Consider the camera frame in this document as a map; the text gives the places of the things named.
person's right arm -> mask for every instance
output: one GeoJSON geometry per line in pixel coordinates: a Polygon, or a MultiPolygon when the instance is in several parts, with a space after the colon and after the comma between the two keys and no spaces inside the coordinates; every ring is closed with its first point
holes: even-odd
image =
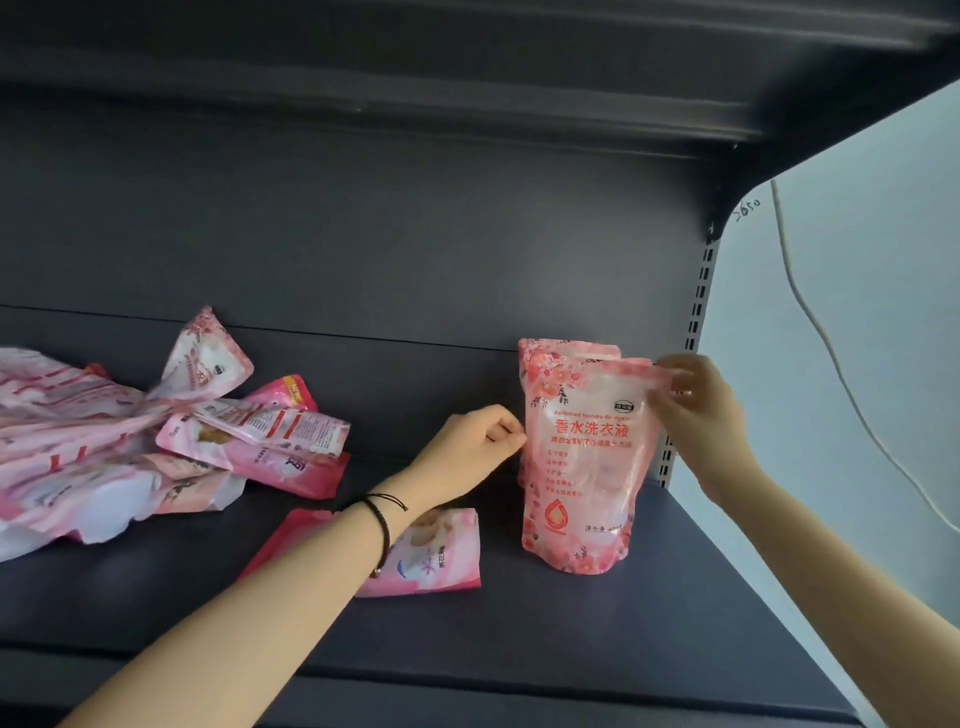
{"type": "Polygon", "coordinates": [[[678,354],[648,402],[704,493],[740,527],[892,728],[960,726],[960,631],[861,559],[760,468],[709,359],[678,354]]]}

bracelet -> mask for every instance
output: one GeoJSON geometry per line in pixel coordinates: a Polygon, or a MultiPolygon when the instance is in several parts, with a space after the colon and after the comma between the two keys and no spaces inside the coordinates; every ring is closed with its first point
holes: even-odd
{"type": "Polygon", "coordinates": [[[396,505],[400,506],[400,508],[402,508],[404,511],[409,510],[403,504],[402,500],[400,500],[396,496],[391,496],[389,493],[367,493],[365,496],[361,496],[359,498],[352,500],[350,503],[348,503],[347,505],[345,505],[343,508],[340,509],[341,511],[346,511],[351,505],[355,505],[356,503],[362,502],[364,505],[370,508],[371,513],[373,513],[373,516],[380,523],[380,528],[383,529],[383,552],[380,554],[380,561],[376,565],[376,569],[374,569],[370,574],[371,579],[375,579],[377,576],[380,575],[380,572],[383,570],[384,565],[387,563],[387,556],[390,554],[390,547],[391,547],[390,526],[387,525],[387,519],[384,518],[382,513],[380,513],[380,509],[377,508],[375,505],[373,505],[373,501],[371,500],[371,498],[374,498],[374,497],[382,497],[390,501],[391,503],[395,503],[396,505]]]}

forearm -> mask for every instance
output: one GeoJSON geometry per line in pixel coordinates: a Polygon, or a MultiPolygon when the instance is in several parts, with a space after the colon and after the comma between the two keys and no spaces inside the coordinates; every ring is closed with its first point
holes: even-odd
{"type": "MultiPolygon", "coordinates": [[[[378,488],[410,507],[377,500],[394,539],[427,507],[411,498],[409,479],[402,473],[378,488]]],[[[163,635],[62,725],[253,725],[370,576],[382,547],[372,512],[352,506],[163,635]]]]}
{"type": "Polygon", "coordinates": [[[960,725],[960,632],[760,471],[710,488],[892,727],[960,725]]]}

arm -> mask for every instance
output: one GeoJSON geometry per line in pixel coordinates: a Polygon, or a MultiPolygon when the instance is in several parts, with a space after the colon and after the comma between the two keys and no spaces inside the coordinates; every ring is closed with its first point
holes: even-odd
{"type": "MultiPolygon", "coordinates": [[[[498,405],[455,415],[405,471],[375,490],[395,539],[471,490],[525,442],[498,405]]],[[[260,718],[380,558],[383,532],[362,503],[234,584],[111,677],[61,728],[246,728],[260,718]]]]}
{"type": "Polygon", "coordinates": [[[767,477],[730,387],[708,359],[652,394],[704,493],[740,527],[837,661],[892,727],[960,725],[960,631],[897,586],[767,477]]]}

person's left hand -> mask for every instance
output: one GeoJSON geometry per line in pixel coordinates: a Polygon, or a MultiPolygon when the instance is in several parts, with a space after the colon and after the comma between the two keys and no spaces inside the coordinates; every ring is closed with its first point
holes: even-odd
{"type": "Polygon", "coordinates": [[[523,425],[499,404],[451,415],[404,479],[417,500],[432,508],[473,490],[526,441],[523,425]]]}

